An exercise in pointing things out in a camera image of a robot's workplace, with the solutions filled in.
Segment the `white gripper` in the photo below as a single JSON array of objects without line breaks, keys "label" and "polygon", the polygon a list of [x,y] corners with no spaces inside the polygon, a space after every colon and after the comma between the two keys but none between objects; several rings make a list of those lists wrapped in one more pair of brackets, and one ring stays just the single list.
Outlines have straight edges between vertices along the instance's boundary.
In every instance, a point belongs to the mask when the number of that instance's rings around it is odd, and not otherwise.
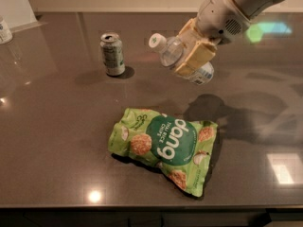
[{"label": "white gripper", "polygon": [[179,31],[183,54],[176,62],[173,72],[188,77],[211,61],[217,46],[206,40],[198,40],[199,33],[218,44],[230,44],[250,26],[249,19],[242,13],[234,0],[205,0],[197,13]]}]

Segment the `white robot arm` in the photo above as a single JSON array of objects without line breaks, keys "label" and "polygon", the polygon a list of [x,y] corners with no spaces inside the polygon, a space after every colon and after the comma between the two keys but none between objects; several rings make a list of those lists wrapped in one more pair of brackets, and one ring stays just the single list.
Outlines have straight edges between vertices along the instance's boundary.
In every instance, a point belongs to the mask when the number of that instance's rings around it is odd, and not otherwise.
[{"label": "white robot arm", "polygon": [[205,0],[178,33],[185,51],[174,73],[189,77],[211,61],[218,44],[230,44],[265,9],[284,0]]}]

